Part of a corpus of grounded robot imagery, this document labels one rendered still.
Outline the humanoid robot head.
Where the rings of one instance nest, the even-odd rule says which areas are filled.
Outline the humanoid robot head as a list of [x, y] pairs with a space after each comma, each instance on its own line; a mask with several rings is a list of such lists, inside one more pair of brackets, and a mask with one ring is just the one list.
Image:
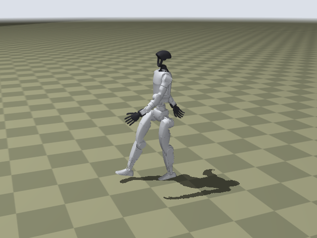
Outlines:
[[[167, 67], [166, 67], [166, 65], [162, 64], [162, 62], [163, 62], [163, 60], [171, 58], [170, 52], [165, 51], [165, 50], [159, 51], [159, 52], [156, 53], [156, 56], [158, 57], [157, 66], [160, 67], [159, 72], [161, 72], [162, 69], [165, 69], [165, 70], [167, 70], [167, 72], [169, 72]], [[159, 59], [160, 59], [160, 63], [159, 63]]]

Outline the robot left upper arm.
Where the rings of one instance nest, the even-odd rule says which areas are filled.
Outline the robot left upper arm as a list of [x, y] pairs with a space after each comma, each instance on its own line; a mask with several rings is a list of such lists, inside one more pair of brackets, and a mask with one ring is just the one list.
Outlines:
[[167, 91], [168, 86], [171, 84], [171, 82], [172, 82], [171, 76], [168, 74], [165, 74], [162, 78], [162, 83], [161, 83], [161, 86], [159, 88], [159, 92], [158, 92], [158, 94], [153, 95], [153, 100], [156, 98], [157, 95], [161, 95], [161, 99], [162, 99], [164, 94]]

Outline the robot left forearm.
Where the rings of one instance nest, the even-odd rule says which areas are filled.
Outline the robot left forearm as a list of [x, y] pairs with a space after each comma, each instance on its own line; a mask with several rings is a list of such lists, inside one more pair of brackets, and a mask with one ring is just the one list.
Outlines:
[[151, 100], [147, 106], [140, 111], [141, 115], [149, 113], [154, 107], [156, 107], [161, 101], [161, 95], [157, 95], [154, 100]]

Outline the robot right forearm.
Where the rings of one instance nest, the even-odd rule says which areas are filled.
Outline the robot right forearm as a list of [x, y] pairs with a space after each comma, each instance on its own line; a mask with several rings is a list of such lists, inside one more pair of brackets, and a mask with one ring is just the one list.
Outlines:
[[175, 106], [176, 102], [174, 101], [174, 99], [172, 98], [172, 96], [170, 95], [170, 98], [169, 98], [169, 101], [168, 101], [169, 104], [172, 104], [173, 106]]

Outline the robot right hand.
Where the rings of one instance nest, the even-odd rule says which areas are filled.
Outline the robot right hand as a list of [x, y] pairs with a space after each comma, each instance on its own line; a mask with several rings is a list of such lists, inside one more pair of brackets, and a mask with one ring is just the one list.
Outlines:
[[[177, 106], [177, 104], [175, 104], [175, 106], [173, 106], [172, 104], [170, 104], [170, 106], [173, 108], [173, 113], [174, 113], [174, 115], [175, 115], [175, 117], [179, 117], [179, 118], [181, 118], [181, 117], [183, 117], [182, 115], [184, 115], [184, 114], [182, 114], [182, 113], [185, 113], [185, 112], [183, 112], [183, 111], [181, 111], [180, 110], [180, 108]], [[181, 113], [182, 112], [182, 113]], [[180, 114], [181, 115], [180, 115]], [[181, 116], [181, 117], [180, 117]]]

